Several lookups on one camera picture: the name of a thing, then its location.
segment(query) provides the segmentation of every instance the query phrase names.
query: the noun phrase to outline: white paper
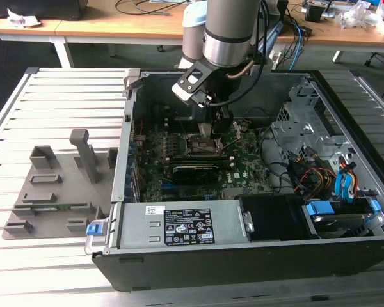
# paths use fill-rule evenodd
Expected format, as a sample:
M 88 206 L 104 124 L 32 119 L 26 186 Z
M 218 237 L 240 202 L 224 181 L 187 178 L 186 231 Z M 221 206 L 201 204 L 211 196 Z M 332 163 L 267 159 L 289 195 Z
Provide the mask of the white paper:
M 146 206 L 145 207 L 145 215 L 163 215 L 165 211 L 165 206 Z
M 41 24 L 35 16 L 21 16 L 7 9 L 7 21 L 15 27 L 24 28 Z

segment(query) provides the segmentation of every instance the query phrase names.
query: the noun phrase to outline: power supply label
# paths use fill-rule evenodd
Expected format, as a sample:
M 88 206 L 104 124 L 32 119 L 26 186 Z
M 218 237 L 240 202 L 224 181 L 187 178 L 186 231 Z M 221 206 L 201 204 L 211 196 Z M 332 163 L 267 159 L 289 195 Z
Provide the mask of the power supply label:
M 165 210 L 164 242 L 167 246 L 215 243 L 211 210 Z

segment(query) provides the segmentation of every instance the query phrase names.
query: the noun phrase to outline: metal bracket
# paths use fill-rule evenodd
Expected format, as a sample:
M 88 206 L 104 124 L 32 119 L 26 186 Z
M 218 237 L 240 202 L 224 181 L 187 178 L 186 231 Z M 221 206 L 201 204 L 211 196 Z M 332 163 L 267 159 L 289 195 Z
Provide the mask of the metal bracket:
M 124 73 L 124 91 L 122 96 L 127 100 L 131 99 L 131 90 L 142 85 L 141 69 L 128 68 Z
M 177 84 L 186 93 L 192 94 L 206 81 L 206 79 L 216 70 L 218 67 L 210 64 L 208 61 L 199 60 L 196 61 L 178 80 Z

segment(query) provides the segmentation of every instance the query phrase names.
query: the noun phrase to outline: blue latch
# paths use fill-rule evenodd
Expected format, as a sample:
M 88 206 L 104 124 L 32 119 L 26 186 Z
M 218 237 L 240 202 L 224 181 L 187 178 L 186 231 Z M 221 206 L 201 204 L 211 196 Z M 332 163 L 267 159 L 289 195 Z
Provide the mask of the blue latch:
M 381 206 L 376 200 L 372 200 L 370 202 L 370 207 L 373 209 L 374 213 L 378 213 L 381 211 Z
M 87 226 L 87 235 L 102 235 L 102 224 L 89 224 Z
M 311 216 L 320 214 L 334 214 L 332 204 L 329 201 L 312 201 L 306 205 L 308 214 Z
M 345 199 L 348 203 L 353 202 L 353 200 L 350 198 L 348 194 L 348 189 L 351 186 L 351 182 L 353 179 L 351 178 L 350 174 L 347 173 L 342 173 L 342 169 L 339 170 L 337 173 L 337 178 L 335 179 L 335 186 L 334 186 L 334 191 L 337 196 L 340 196 L 341 198 Z

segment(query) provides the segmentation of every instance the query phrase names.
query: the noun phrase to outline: wooden desk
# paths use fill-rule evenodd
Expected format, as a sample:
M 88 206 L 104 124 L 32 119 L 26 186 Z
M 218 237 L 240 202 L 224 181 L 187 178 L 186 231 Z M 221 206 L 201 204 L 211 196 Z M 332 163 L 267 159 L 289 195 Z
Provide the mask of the wooden desk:
M 116 0 L 89 0 L 80 21 L 61 21 L 56 29 L 63 36 L 110 36 L 128 38 L 182 39 L 182 19 L 186 5 L 178 5 L 164 15 L 126 15 L 115 9 Z M 156 10 L 168 4 L 143 3 L 144 10 Z M 139 13 L 126 2 L 118 7 L 124 12 Z
M 301 24 L 313 29 L 305 46 L 312 50 L 337 51 L 334 61 L 338 61 L 343 51 L 384 52 L 384 35 L 374 27 L 341 29 L 333 19 L 323 19 L 320 23 L 304 21 L 300 7 L 294 4 L 301 0 L 290 0 L 292 16 Z M 42 27 L 15 29 L 4 19 L 0 19 L 0 37 L 3 40 L 30 42 L 52 42 L 57 50 L 62 67 L 70 68 L 71 60 L 68 43 L 106 43 L 182 45 L 182 18 L 185 5 L 169 10 L 170 16 L 126 15 L 115 10 L 116 0 L 89 0 L 88 7 L 80 21 L 43 20 Z M 145 10 L 162 8 L 166 4 L 143 3 Z M 127 2 L 119 7 L 126 12 L 137 13 Z M 290 44 L 293 33 L 284 31 L 278 38 L 275 50 L 282 50 Z

